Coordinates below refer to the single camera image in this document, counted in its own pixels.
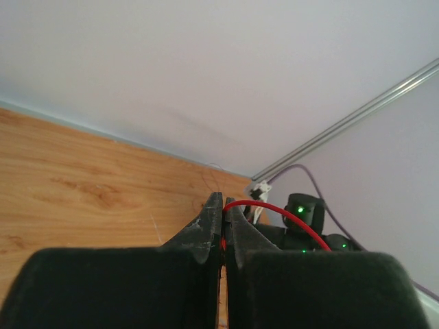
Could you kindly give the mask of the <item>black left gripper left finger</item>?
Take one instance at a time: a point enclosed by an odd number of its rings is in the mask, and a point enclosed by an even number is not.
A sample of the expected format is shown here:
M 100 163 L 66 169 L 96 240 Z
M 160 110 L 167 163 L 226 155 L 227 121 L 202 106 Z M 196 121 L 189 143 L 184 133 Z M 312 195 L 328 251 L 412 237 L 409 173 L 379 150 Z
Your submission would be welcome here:
M 159 247 L 46 248 L 1 307 L 2 328 L 215 328 L 222 194 Z

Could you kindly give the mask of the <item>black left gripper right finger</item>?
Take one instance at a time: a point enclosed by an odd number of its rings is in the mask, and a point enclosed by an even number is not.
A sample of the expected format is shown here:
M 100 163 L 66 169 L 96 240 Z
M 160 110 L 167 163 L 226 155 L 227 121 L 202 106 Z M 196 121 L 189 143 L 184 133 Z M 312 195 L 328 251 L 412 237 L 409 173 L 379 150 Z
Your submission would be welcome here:
M 230 328 L 428 328 L 402 264 L 378 252 L 281 250 L 244 217 L 241 200 L 224 207 Z

